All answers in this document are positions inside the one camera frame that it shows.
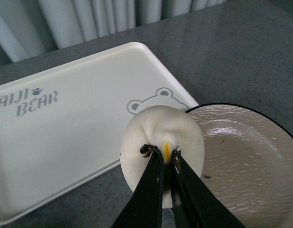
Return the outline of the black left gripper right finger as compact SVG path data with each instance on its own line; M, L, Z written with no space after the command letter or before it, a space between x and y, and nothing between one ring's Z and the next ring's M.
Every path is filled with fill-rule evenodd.
M174 149L170 170L173 213L177 228L244 228Z

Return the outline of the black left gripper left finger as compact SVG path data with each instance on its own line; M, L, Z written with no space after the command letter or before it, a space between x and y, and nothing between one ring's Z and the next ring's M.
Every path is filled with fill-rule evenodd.
M140 148L149 162L127 205L113 223L113 228L160 228L164 188L164 159L153 145Z

